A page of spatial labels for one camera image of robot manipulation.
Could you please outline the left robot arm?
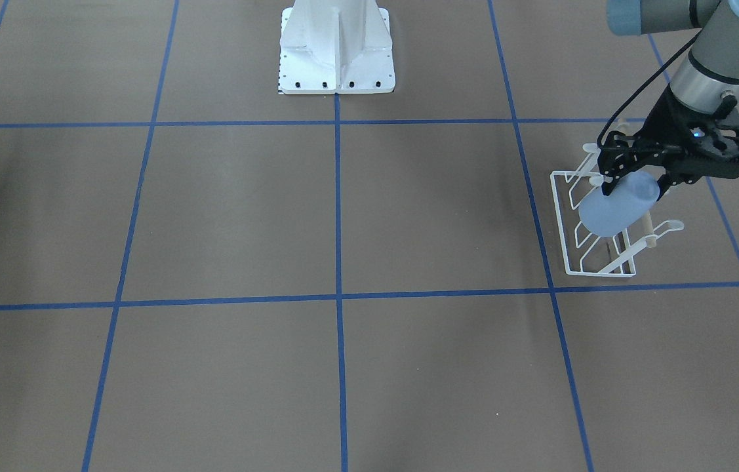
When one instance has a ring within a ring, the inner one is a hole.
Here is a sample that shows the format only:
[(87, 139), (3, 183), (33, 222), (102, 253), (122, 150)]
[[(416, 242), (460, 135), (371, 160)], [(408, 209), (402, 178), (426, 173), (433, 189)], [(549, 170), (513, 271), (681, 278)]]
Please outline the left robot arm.
[(609, 196), (647, 165), (665, 170), (660, 194), (703, 177), (739, 177), (739, 1), (609, 1), (615, 35), (696, 30), (680, 66), (636, 134), (605, 127), (597, 168)]

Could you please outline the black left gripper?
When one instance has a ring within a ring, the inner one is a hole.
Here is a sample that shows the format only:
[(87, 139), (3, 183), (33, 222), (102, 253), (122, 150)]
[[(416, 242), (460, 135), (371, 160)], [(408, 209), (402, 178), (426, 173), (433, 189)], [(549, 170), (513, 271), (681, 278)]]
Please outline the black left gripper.
[(733, 93), (723, 92), (717, 110), (702, 113), (664, 90), (636, 134), (612, 130), (598, 140), (603, 196), (611, 196), (621, 179), (647, 165), (665, 170), (656, 182), (657, 200), (674, 184), (693, 184), (702, 177), (738, 178), (739, 157), (724, 161), (710, 141), (717, 121), (739, 123), (737, 105)]

